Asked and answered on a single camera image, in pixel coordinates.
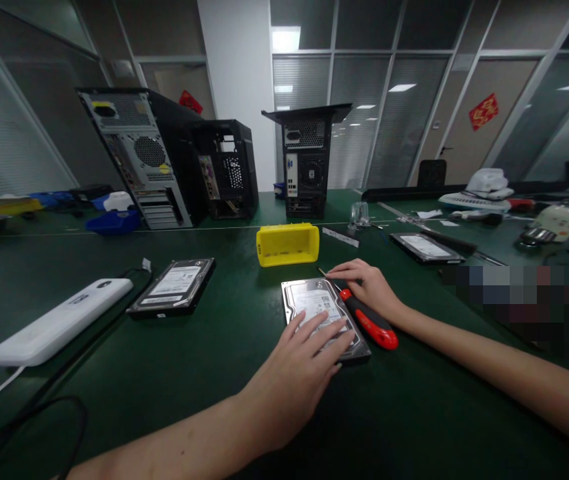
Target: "open computer case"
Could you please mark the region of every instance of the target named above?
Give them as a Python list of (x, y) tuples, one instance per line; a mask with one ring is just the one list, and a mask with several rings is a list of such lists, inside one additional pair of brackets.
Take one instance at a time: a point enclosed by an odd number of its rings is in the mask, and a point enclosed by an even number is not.
[(211, 218), (252, 218), (258, 181), (251, 129), (237, 120), (203, 120), (187, 128), (199, 153)]
[(351, 111), (351, 103), (262, 114), (283, 129), (286, 216), (324, 218), (331, 125)]
[(149, 229), (197, 225), (205, 182), (185, 125), (200, 115), (149, 89), (76, 90)]

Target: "blurred region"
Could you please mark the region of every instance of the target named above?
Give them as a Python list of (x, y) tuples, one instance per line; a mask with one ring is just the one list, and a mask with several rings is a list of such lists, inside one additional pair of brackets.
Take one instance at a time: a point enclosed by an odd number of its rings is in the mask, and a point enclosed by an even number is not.
[(442, 284), (523, 340), (569, 359), (569, 267), (446, 267)]

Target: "hard drive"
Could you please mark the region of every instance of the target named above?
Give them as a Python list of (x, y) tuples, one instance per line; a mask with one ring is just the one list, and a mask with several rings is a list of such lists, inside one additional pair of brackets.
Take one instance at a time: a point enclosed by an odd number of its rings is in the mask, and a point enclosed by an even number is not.
[(391, 241), (423, 265), (462, 263), (466, 259), (422, 233), (391, 233)]
[(135, 320), (191, 315), (215, 267), (213, 258), (172, 260), (127, 313)]
[[(306, 317), (302, 325), (324, 310), (329, 312), (328, 319), (321, 323), (316, 331), (342, 317), (346, 317), (346, 327), (343, 331), (347, 329), (354, 330), (356, 336), (346, 352), (342, 354), (339, 361), (342, 362), (343, 365), (348, 365), (350, 363), (369, 360), (371, 356), (369, 346), (366, 344), (366, 341), (364, 341), (362, 333), (358, 330), (344, 302), (342, 302), (342, 299), (338, 296), (328, 280), (323, 278), (296, 280), (283, 282), (281, 287), (283, 289), (284, 314), (286, 316), (287, 325), (293, 320), (293, 317), (298, 315), (302, 310), (306, 310)], [(326, 348), (335, 341), (335, 338), (331, 339), (324, 347)]]

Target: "red screwdriver handle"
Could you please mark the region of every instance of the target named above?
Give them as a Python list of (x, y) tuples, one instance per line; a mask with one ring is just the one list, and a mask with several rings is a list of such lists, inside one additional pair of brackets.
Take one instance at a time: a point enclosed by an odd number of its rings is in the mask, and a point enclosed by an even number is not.
[(398, 337), (396, 333), (378, 313), (358, 300), (349, 289), (342, 290), (340, 292), (340, 298), (344, 301), (344, 304), (351, 314), (358, 319), (374, 342), (386, 350), (395, 350), (398, 348)]

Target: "white pillar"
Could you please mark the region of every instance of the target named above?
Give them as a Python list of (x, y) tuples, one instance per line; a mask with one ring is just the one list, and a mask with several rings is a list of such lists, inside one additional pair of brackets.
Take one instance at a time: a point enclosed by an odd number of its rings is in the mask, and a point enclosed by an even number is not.
[(258, 190), (276, 181), (269, 0), (198, 0), (213, 101), (220, 120), (251, 129)]

